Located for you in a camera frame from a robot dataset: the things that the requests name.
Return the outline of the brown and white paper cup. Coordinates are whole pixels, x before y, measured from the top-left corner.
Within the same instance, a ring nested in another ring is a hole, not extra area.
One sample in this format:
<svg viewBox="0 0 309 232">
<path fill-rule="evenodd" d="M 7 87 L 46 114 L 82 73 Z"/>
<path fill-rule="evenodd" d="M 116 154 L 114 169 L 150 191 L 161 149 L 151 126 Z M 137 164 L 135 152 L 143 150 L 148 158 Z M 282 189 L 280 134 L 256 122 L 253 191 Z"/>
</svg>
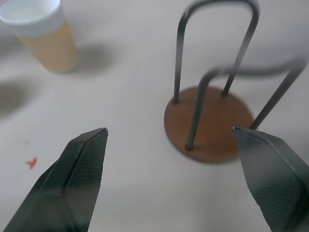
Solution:
<svg viewBox="0 0 309 232">
<path fill-rule="evenodd" d="M 78 50 L 61 0 L 8 0 L 0 21 L 51 72 L 65 72 L 78 60 Z"/>
</svg>

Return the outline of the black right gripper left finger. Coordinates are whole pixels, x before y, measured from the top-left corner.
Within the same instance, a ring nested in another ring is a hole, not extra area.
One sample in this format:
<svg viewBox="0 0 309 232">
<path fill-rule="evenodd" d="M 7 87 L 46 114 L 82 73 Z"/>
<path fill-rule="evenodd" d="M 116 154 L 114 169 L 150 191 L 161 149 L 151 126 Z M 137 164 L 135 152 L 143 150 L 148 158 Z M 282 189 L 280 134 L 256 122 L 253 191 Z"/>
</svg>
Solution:
<svg viewBox="0 0 309 232">
<path fill-rule="evenodd" d="M 107 139 L 107 128 L 72 139 L 38 178 L 3 232 L 88 232 Z"/>
</svg>

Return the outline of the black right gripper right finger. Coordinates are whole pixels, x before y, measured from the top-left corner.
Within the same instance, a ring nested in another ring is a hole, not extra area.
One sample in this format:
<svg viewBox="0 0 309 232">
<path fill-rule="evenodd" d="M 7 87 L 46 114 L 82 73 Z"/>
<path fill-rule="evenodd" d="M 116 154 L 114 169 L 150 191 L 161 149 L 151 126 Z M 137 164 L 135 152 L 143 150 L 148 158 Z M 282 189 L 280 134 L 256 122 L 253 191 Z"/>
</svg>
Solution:
<svg viewBox="0 0 309 232">
<path fill-rule="evenodd" d="M 270 134 L 234 127 L 245 180 L 272 232 L 309 232 L 309 166 Z"/>
</svg>

